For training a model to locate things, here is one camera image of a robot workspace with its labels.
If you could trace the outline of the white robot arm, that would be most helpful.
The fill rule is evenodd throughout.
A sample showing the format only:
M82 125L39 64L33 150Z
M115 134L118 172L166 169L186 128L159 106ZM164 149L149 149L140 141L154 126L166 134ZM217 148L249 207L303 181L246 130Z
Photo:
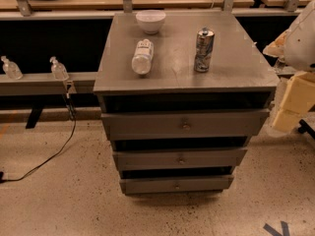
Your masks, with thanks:
M295 128L315 104L315 1L311 1L273 42L265 55L280 58L296 70L286 82L272 128L283 133Z

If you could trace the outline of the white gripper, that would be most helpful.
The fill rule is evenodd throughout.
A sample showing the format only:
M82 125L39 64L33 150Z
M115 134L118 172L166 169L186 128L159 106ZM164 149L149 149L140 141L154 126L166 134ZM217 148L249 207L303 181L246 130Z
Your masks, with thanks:
M272 127L290 132L315 105L315 73L298 72L286 81L286 88Z

